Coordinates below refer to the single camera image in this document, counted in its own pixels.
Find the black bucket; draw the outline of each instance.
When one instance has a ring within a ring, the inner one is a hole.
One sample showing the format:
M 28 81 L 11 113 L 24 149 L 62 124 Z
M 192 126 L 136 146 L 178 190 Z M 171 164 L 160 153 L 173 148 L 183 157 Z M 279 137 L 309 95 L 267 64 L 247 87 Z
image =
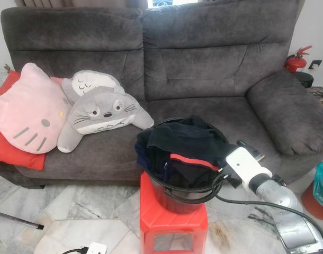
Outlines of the black bucket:
M 183 120 L 183 118 L 168 119 L 160 124 L 178 122 L 180 120 Z M 218 135 L 224 141 L 224 143 L 228 143 L 226 137 L 219 130 L 217 130 L 210 124 L 207 124 L 207 126 L 210 129 L 213 129 L 215 131 L 215 134 Z M 155 195 L 159 203 L 164 208 L 168 209 L 173 213 L 191 213 L 197 210 L 202 203 L 205 203 L 214 198 L 214 193 L 212 192 L 211 184 L 208 186 L 197 188 L 181 188 L 165 183 L 156 176 L 154 176 L 152 172 L 148 170 L 145 171 L 149 175 L 149 178 L 154 188 Z

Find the power plug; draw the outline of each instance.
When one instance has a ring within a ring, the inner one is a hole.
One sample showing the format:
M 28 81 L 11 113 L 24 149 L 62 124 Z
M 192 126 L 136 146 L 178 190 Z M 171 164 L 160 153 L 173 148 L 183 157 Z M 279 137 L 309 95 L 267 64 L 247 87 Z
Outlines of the power plug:
M 101 243 L 93 242 L 89 245 L 86 254 L 106 254 L 107 246 Z

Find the pink pillow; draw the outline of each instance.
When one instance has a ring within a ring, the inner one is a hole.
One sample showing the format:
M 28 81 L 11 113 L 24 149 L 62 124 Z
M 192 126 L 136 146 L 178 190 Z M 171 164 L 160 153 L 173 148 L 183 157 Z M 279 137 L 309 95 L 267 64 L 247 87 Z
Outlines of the pink pillow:
M 0 96 L 0 132 L 23 151 L 48 152 L 57 146 L 70 108 L 61 86 L 27 63 L 20 79 Z

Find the red cushion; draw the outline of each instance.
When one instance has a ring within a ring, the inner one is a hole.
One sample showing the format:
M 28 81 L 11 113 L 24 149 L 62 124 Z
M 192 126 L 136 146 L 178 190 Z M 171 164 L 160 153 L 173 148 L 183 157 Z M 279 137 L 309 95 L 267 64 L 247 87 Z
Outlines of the red cushion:
M 9 90 L 19 78 L 20 73 L 10 71 L 7 79 L 0 88 L 0 96 Z M 44 168 L 45 154 L 34 155 L 24 152 L 8 143 L 0 133 L 0 161 L 16 166 L 42 170 Z

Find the fire extinguisher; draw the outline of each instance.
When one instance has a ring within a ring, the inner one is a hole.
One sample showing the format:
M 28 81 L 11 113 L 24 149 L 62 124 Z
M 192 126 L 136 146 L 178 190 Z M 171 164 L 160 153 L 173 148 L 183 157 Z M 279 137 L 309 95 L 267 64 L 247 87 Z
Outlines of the fire extinguisher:
M 295 55 L 288 56 L 285 63 L 285 68 L 288 69 L 289 72 L 294 72 L 299 68 L 304 68 L 306 66 L 306 60 L 303 58 L 303 55 L 309 55 L 304 51 L 310 48 L 312 48 L 312 46 L 300 48 Z

